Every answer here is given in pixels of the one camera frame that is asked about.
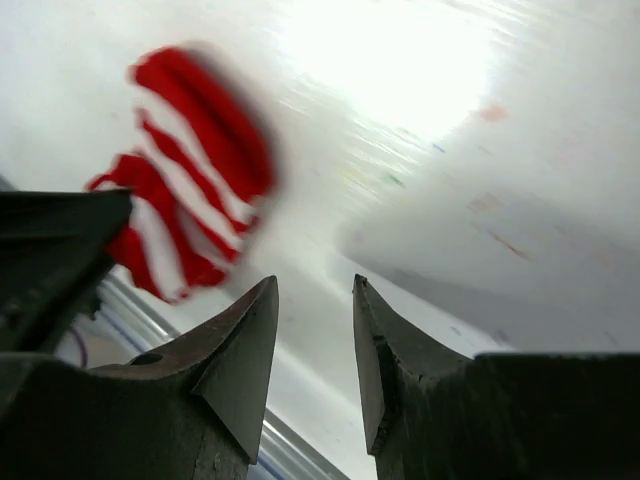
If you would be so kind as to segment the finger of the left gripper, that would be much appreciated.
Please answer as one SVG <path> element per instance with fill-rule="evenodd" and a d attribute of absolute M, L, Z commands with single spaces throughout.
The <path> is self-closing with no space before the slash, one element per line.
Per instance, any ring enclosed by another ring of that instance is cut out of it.
<path fill-rule="evenodd" d="M 1 349 L 51 353 L 95 304 L 132 211 L 125 190 L 1 194 Z"/>

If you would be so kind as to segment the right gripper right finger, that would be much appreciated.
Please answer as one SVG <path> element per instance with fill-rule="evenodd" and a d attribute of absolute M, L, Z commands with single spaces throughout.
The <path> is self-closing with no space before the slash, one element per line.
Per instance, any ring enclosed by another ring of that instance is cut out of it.
<path fill-rule="evenodd" d="M 639 358 L 467 358 L 363 276 L 353 328 L 367 452 L 381 479 L 635 479 Z"/>

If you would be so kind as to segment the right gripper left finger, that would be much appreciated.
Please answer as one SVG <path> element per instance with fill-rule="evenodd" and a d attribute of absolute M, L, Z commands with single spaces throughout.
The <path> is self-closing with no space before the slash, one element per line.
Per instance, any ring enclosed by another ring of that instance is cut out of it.
<path fill-rule="evenodd" d="M 269 276 L 125 365 L 1 358 L 5 479 L 243 479 L 258 457 L 278 325 Z"/>

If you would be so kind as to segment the red white striped santa sock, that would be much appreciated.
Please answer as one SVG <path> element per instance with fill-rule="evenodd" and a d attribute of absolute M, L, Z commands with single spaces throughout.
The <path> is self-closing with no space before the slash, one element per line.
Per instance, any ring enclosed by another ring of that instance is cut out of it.
<path fill-rule="evenodd" d="M 87 188 L 129 192 L 109 252 L 136 287 L 179 303 L 222 284 L 242 259 L 276 186 L 275 159 L 247 109 L 188 50 L 152 51 L 130 79 L 140 90 L 136 143 Z"/>

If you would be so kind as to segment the aluminium frame rail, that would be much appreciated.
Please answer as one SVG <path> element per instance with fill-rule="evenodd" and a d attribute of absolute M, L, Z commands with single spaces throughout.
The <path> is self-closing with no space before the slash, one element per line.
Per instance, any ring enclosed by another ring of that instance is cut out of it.
<path fill-rule="evenodd" d="M 268 410 L 274 277 L 125 365 L 65 369 L 55 388 L 56 479 L 337 479 L 340 470 Z"/>

